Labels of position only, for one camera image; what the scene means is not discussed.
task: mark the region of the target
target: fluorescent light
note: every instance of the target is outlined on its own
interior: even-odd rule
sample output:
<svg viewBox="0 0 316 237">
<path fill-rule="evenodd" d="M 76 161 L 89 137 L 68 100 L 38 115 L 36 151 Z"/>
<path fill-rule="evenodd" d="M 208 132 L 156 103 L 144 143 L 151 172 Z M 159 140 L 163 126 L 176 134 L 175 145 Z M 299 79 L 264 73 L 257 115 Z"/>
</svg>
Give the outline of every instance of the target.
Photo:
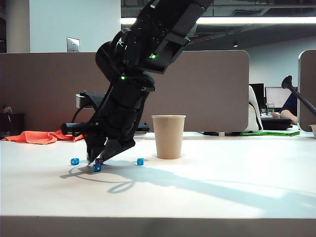
<svg viewBox="0 0 316 237">
<path fill-rule="evenodd" d="M 121 18 L 120 23 L 123 25 L 132 25 L 136 21 L 136 18 Z"/>
<path fill-rule="evenodd" d="M 123 25 L 132 25 L 136 18 L 121 18 Z M 316 24 L 316 17 L 200 17 L 202 25 L 237 25 L 237 24 Z"/>
</svg>

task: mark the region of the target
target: blue dice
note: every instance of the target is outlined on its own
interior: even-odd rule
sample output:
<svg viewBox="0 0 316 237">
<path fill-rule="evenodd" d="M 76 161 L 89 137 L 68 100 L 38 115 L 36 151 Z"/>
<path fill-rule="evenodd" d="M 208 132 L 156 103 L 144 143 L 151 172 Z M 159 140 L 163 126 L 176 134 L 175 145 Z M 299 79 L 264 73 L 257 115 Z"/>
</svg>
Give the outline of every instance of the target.
<svg viewBox="0 0 316 237">
<path fill-rule="evenodd" d="M 144 158 L 138 158 L 137 165 L 143 165 L 143 164 L 144 164 Z"/>
<path fill-rule="evenodd" d="M 77 165 L 77 164 L 79 164 L 79 159 L 78 158 L 73 158 L 73 159 L 70 160 L 70 163 L 72 165 Z"/>
<path fill-rule="evenodd" d="M 100 164 L 94 164 L 94 165 L 92 166 L 93 172 L 100 172 L 101 169 L 102 169 L 102 165 L 100 165 Z"/>
</svg>

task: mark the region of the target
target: beige cup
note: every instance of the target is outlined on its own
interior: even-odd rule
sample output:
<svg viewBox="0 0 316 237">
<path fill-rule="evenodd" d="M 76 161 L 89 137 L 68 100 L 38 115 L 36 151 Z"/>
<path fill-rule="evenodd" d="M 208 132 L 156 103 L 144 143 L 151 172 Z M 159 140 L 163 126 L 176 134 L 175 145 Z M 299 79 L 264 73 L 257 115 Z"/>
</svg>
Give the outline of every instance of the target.
<svg viewBox="0 0 316 237">
<path fill-rule="evenodd" d="M 314 138 L 316 139 L 316 124 L 311 124 L 310 126 L 312 127 Z"/>
<path fill-rule="evenodd" d="M 180 158 L 185 117 L 185 115 L 152 116 L 158 158 Z"/>
</svg>

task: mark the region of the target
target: purple dice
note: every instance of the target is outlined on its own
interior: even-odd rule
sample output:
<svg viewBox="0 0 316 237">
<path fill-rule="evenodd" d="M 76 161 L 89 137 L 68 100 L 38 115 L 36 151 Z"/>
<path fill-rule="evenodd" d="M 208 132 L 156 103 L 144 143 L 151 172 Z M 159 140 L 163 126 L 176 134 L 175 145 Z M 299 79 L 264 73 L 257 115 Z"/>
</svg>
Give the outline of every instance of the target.
<svg viewBox="0 0 316 237">
<path fill-rule="evenodd" d="M 104 160 L 102 158 L 97 158 L 94 160 L 96 164 L 103 164 Z"/>
<path fill-rule="evenodd" d="M 70 164 L 71 164 L 71 165 L 77 165 L 77 164 L 79 164 L 79 159 L 78 159 L 78 158 L 72 158 L 72 159 L 70 160 Z"/>
</svg>

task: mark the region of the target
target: gray partition wall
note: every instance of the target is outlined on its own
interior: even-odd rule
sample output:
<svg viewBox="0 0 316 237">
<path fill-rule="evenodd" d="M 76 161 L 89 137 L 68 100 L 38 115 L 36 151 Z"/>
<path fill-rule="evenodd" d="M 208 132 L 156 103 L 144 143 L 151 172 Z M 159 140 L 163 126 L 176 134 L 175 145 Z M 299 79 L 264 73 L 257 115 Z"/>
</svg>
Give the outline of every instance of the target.
<svg viewBox="0 0 316 237">
<path fill-rule="evenodd" d="M 298 91 L 316 106 L 316 50 L 306 50 L 299 56 Z M 311 131 L 310 124 L 316 124 L 315 116 L 302 103 L 298 103 L 298 126 Z"/>
<path fill-rule="evenodd" d="M 25 113 L 27 130 L 55 131 L 76 111 L 75 94 L 105 93 L 109 82 L 95 53 L 0 55 L 0 105 Z M 164 75 L 152 74 L 157 91 L 148 97 L 141 122 L 151 115 L 184 114 L 185 131 L 241 131 L 248 123 L 248 54 L 187 51 Z M 86 122 L 92 110 L 83 110 Z"/>
</svg>

